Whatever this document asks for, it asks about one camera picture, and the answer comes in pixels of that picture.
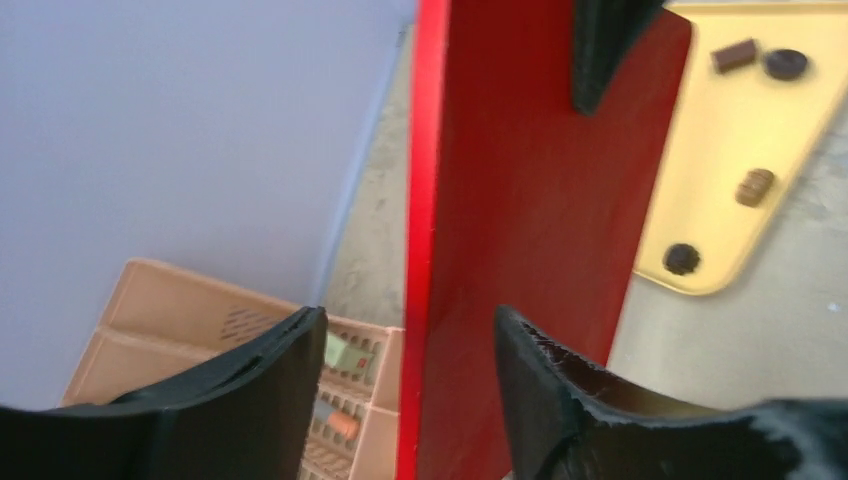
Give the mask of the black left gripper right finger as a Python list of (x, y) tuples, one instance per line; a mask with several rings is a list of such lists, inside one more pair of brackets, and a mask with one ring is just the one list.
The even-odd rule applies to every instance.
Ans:
[(494, 315), (495, 361), (518, 479), (843, 479), (847, 403), (777, 399), (735, 410), (630, 382), (515, 309)]

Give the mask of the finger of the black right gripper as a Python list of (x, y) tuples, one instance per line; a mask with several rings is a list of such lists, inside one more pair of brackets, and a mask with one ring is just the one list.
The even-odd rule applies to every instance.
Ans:
[(663, 0), (574, 2), (572, 103), (580, 114), (595, 114), (619, 65), (663, 5)]

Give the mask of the red lid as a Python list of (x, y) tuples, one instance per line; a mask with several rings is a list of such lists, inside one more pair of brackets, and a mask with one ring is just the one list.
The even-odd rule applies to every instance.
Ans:
[(596, 113), (572, 104), (571, 1), (423, 1), (413, 64), (396, 475), (510, 467), (494, 313), (609, 357), (692, 24), (660, 10)]

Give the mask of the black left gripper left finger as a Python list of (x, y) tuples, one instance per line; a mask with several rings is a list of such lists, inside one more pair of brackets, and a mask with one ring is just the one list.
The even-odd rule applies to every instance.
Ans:
[(264, 334), (102, 405), (3, 408), (5, 479), (294, 479), (328, 317), (304, 307)]

